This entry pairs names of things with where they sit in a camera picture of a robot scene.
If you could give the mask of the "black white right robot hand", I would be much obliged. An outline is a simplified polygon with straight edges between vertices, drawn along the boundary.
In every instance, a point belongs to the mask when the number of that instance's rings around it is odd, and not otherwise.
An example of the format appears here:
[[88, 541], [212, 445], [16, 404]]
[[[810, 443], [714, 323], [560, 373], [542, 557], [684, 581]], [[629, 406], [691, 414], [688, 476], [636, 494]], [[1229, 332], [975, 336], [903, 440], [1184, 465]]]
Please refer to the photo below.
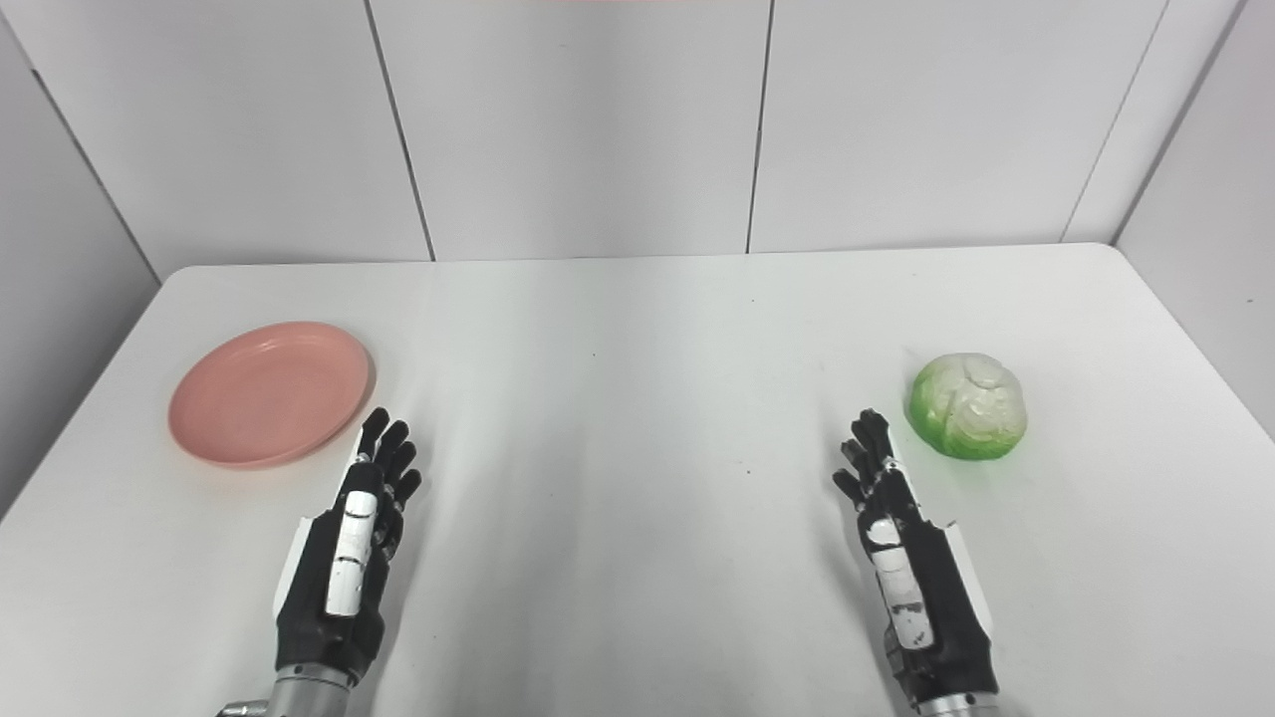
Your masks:
[[892, 679], [919, 716], [998, 716], [992, 620], [959, 526], [921, 510], [890, 424], [864, 410], [841, 443], [834, 485], [856, 506], [856, 529], [885, 609]]

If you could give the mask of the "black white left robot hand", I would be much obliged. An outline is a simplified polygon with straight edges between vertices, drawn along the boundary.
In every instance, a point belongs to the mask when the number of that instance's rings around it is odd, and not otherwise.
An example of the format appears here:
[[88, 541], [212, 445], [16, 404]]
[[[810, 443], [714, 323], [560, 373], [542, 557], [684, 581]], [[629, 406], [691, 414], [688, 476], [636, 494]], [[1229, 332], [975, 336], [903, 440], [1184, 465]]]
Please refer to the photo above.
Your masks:
[[377, 407], [363, 418], [332, 506], [303, 518], [275, 591], [275, 670], [320, 666], [356, 685], [385, 637], [380, 612], [404, 512], [422, 485], [408, 424]]

